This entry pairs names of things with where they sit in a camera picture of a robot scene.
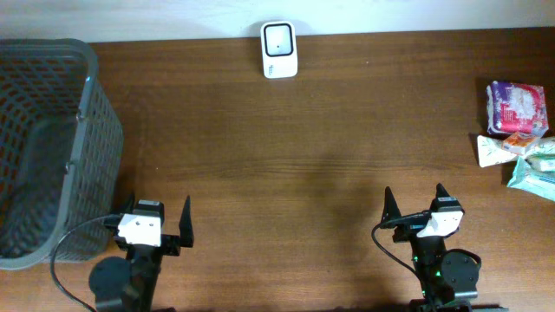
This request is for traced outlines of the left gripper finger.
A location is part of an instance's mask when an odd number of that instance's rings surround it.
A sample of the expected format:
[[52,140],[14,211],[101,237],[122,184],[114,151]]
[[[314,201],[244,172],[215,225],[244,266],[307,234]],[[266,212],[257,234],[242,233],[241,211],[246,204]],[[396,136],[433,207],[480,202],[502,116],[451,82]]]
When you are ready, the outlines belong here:
[[131,192],[127,197],[127,199],[125,199],[123,203],[118,206],[117,213],[118,214],[130,213],[134,208],[134,204],[135,204],[135,195],[133,192]]
[[194,232],[191,217],[191,198],[189,196],[186,197],[181,212],[179,230],[180,246],[183,248],[192,248],[194,246]]

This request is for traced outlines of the red purple pad package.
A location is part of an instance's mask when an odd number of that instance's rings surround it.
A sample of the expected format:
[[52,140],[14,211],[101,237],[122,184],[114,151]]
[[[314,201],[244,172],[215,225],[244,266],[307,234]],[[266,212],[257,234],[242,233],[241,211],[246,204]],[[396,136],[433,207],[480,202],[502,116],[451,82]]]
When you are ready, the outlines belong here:
[[490,134],[524,133],[542,137],[549,130],[542,86],[493,81],[486,87],[486,95]]

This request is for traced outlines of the teal Kleenex tissue pack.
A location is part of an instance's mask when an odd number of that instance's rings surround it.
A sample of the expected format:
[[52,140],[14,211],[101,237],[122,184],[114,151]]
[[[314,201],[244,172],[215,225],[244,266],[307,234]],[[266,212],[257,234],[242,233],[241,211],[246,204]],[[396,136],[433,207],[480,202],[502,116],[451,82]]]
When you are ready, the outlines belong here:
[[531,168],[540,172],[555,171],[555,155],[554,154],[538,154],[527,158],[526,160]]

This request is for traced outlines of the mint green wipes pouch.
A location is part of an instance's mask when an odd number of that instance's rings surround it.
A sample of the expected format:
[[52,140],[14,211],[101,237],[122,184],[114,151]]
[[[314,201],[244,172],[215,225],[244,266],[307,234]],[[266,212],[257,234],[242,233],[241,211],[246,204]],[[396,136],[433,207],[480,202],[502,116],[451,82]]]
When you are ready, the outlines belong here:
[[507,187],[530,192],[534,195],[554,200],[554,172],[541,172],[534,169],[525,159],[518,158],[513,176]]

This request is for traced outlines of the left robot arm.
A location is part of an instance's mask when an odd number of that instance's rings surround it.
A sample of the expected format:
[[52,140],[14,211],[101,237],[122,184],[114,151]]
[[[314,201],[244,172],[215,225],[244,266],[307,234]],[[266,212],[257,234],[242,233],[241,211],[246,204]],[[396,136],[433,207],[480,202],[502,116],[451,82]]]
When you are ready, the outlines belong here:
[[88,286],[95,296],[95,310],[150,311],[164,257],[177,257],[194,245],[191,199],[180,215],[178,235],[162,232],[165,206],[160,201],[136,200],[115,211],[103,222],[113,233],[124,257],[107,257],[91,270]]

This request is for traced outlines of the white leaf-print tube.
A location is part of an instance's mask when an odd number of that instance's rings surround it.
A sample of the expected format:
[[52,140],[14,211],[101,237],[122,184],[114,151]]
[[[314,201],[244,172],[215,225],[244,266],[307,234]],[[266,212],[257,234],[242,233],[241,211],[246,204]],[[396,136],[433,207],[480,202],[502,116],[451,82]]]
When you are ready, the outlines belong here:
[[534,155],[540,154],[554,154],[554,138],[547,137],[539,140],[535,145],[524,155],[519,156],[516,153],[511,153],[502,148],[502,141],[494,138],[489,138],[483,135],[477,137],[477,151],[478,162],[480,167],[496,166],[504,163],[514,162],[519,157],[527,159]]

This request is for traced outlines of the orange Kleenex tissue pack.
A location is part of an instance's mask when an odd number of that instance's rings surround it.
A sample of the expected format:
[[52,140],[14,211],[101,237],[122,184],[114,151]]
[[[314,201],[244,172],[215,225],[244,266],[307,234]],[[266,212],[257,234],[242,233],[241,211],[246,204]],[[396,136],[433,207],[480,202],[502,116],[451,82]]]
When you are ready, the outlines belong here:
[[540,137],[532,134],[516,132],[503,140],[502,149],[518,155],[525,155],[539,142]]

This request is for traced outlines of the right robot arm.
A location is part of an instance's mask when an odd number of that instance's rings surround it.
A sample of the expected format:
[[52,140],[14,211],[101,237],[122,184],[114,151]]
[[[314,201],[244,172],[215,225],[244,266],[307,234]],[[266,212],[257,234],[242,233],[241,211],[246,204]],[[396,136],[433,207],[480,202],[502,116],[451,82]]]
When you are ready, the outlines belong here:
[[[410,311],[505,311],[499,305],[473,305],[478,297],[481,258],[463,249],[448,250],[445,239],[460,228],[465,214],[459,200],[441,184],[427,210],[403,215],[390,187],[385,188],[380,223],[371,231],[375,245],[388,257],[416,276],[423,298],[408,304]],[[412,263],[407,264],[384,248],[378,230],[392,229],[394,243],[409,243]]]

